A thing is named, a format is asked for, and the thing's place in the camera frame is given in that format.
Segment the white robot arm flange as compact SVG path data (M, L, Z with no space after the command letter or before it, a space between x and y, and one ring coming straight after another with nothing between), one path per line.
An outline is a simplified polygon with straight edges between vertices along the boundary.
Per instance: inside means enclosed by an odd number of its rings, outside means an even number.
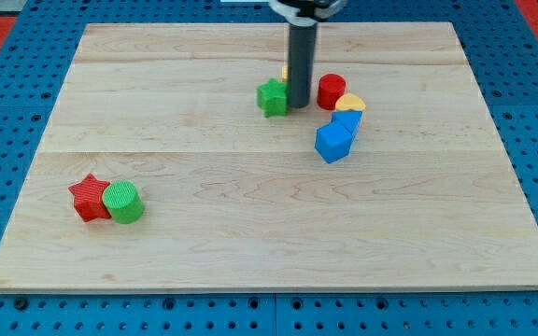
M268 5L288 23L310 27L342 11L347 0L269 0Z

